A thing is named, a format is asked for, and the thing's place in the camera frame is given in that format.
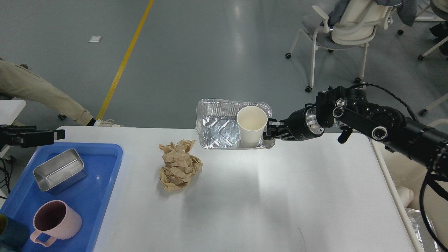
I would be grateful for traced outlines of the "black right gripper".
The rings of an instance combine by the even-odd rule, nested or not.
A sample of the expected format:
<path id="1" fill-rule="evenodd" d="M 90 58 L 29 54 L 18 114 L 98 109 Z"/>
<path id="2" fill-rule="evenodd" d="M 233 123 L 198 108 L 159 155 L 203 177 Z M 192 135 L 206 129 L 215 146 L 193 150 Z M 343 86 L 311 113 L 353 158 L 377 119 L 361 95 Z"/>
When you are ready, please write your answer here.
<path id="1" fill-rule="evenodd" d="M 318 123 L 316 108 L 305 107 L 285 120 L 268 119 L 263 139 L 304 141 L 320 137 L 324 132 L 325 129 Z"/>

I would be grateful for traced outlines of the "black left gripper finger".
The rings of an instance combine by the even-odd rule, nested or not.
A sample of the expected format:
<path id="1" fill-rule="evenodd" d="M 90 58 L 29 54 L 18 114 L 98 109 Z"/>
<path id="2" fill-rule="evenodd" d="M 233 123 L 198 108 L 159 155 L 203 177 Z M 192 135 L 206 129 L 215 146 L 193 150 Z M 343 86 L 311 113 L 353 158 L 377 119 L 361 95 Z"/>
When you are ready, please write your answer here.
<path id="1" fill-rule="evenodd" d="M 65 130 L 38 130 L 37 126 L 0 126 L 0 148 L 5 146 L 39 147 L 65 139 Z"/>

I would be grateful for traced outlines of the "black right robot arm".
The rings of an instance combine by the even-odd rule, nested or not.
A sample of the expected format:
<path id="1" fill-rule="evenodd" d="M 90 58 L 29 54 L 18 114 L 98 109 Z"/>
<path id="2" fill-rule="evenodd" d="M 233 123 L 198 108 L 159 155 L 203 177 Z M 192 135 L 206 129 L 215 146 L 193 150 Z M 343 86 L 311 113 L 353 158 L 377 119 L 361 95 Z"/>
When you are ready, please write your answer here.
<path id="1" fill-rule="evenodd" d="M 262 138 L 288 141 L 314 139 L 338 122 L 342 130 L 338 137 L 339 143 L 345 143 L 356 130 L 376 142 L 382 142 L 391 153 L 398 152 L 423 165 L 427 173 L 419 193 L 421 216 L 432 239 L 443 251 L 447 251 L 447 247 L 432 230 L 424 208 L 427 186 L 447 199 L 447 191 L 439 184 L 448 178 L 447 134 L 421 124 L 408 104 L 395 94 L 389 92 L 406 107 L 409 117 L 393 107 L 368 102 L 366 92 L 361 87 L 362 84 L 329 87 L 327 91 L 318 92 L 314 103 L 307 103 L 287 119 L 277 121 L 269 118 Z"/>

